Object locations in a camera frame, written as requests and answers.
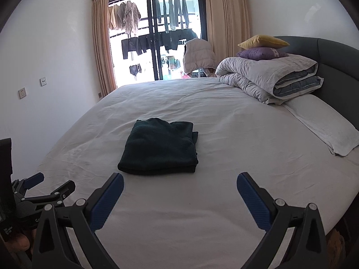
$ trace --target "black door frame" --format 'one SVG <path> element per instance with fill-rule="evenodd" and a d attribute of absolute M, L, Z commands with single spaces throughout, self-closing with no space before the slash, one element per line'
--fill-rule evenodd
<path fill-rule="evenodd" d="M 124 0 L 109 0 L 108 4 L 114 4 Z M 206 15 L 206 0 L 198 0 L 198 7 L 200 11 L 201 22 L 201 38 L 208 40 L 207 35 L 207 15 Z M 148 28 L 151 40 L 151 53 L 152 65 L 155 80 L 163 80 L 162 65 L 159 50 L 158 28 L 157 28 L 157 13 L 155 0 L 147 0 L 147 15 L 148 15 Z"/>

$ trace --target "bed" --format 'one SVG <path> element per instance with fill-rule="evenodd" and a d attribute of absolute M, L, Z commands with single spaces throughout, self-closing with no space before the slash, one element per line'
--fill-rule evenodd
<path fill-rule="evenodd" d="M 280 38 L 291 44 L 285 51 L 319 62 L 324 84 L 315 95 L 359 129 L 359 50 L 323 39 Z M 76 190 L 66 204 L 87 198 L 118 172 L 135 121 L 151 117 L 193 122 L 199 164 L 194 174 L 122 173 L 125 189 L 96 232 L 121 269 L 240 268 L 264 235 L 236 189 L 243 171 L 273 198 L 293 206 L 316 203 L 326 233 L 359 191 L 359 147 L 334 156 L 283 106 L 262 104 L 217 78 L 197 78 L 128 85 L 106 96 L 46 156 L 38 168 L 45 180 L 31 195 L 71 179 Z M 70 237 L 89 268 L 71 231 Z"/>

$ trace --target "blue gripper pad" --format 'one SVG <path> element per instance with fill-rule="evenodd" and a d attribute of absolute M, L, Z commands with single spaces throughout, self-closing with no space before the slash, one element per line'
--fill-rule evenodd
<path fill-rule="evenodd" d="M 114 173 L 101 188 L 96 189 L 91 194 L 91 196 L 95 195 L 95 199 L 92 200 L 96 201 L 93 206 L 87 206 L 91 208 L 87 217 L 91 231 L 94 232 L 103 227 L 123 191 L 124 184 L 123 176 L 119 173 Z"/>
<path fill-rule="evenodd" d="M 37 173 L 24 181 L 24 188 L 29 190 L 44 180 L 44 174 Z"/>
<path fill-rule="evenodd" d="M 270 211 L 244 173 L 237 177 L 237 189 L 257 226 L 266 232 L 269 231 L 272 226 Z"/>

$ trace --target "metal screw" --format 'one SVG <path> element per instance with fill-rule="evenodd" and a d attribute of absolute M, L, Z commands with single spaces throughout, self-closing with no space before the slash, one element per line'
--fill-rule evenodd
<path fill-rule="evenodd" d="M 44 209 L 46 211 L 49 211 L 51 208 L 53 208 L 53 206 L 51 204 L 46 204 L 45 207 L 44 207 Z"/>
<path fill-rule="evenodd" d="M 284 206 L 285 205 L 285 201 L 283 199 L 276 199 L 275 200 L 275 204 L 278 205 L 278 206 Z"/>
<path fill-rule="evenodd" d="M 316 209 L 317 209 L 317 206 L 316 206 L 314 203 L 310 203 L 310 204 L 309 204 L 309 208 L 310 208 L 311 210 L 316 210 Z"/>
<path fill-rule="evenodd" d="M 81 198 L 76 201 L 77 206 L 83 206 L 86 203 L 86 200 Z"/>

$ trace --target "purple pillow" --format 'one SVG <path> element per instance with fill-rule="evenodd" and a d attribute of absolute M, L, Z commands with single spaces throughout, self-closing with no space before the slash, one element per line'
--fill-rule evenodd
<path fill-rule="evenodd" d="M 277 59 L 288 56 L 285 52 L 275 48 L 250 48 L 237 53 L 237 56 L 244 59 L 260 61 L 261 59 Z"/>

